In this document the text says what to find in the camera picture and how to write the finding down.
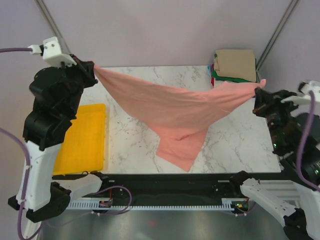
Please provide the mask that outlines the pink t shirt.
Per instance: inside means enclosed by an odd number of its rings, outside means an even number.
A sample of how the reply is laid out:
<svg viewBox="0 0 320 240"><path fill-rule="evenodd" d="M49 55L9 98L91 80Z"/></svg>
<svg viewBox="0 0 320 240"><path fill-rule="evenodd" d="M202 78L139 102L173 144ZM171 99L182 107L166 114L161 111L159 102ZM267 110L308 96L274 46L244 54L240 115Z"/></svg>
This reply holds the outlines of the pink t shirt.
<svg viewBox="0 0 320 240"><path fill-rule="evenodd" d="M255 96L259 83L229 83L208 91L152 83L94 67L94 73L117 104L144 122L160 138L156 155L188 172L204 144L209 127Z"/></svg>

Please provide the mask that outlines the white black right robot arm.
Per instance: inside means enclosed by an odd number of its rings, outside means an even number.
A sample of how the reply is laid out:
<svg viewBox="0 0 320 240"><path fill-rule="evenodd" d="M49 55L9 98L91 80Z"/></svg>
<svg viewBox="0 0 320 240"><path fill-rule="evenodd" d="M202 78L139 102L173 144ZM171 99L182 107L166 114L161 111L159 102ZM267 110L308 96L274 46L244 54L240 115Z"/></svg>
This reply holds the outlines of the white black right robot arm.
<svg viewBox="0 0 320 240"><path fill-rule="evenodd" d="M282 158L282 173L295 186L300 207L282 201L245 171L230 178L230 193L261 206L290 240L320 238L320 117L314 113L319 93L315 87L299 93L255 89L252 112L266 119L273 153Z"/></svg>

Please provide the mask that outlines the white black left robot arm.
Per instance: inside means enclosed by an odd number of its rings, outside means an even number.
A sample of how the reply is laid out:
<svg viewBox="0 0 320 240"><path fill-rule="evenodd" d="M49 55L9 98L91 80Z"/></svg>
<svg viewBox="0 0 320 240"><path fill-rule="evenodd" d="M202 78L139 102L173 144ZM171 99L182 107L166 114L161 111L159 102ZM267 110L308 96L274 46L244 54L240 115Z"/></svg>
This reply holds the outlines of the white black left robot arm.
<svg viewBox="0 0 320 240"><path fill-rule="evenodd" d="M22 134L24 173L20 190L8 204L33 223L59 216L73 200L93 193L104 197L110 191L99 172L73 182L52 179L56 157L76 118L83 91L98 82L92 61L81 61L75 55L70 58L70 62L59 60L56 66L41 69L29 85L34 102Z"/></svg>

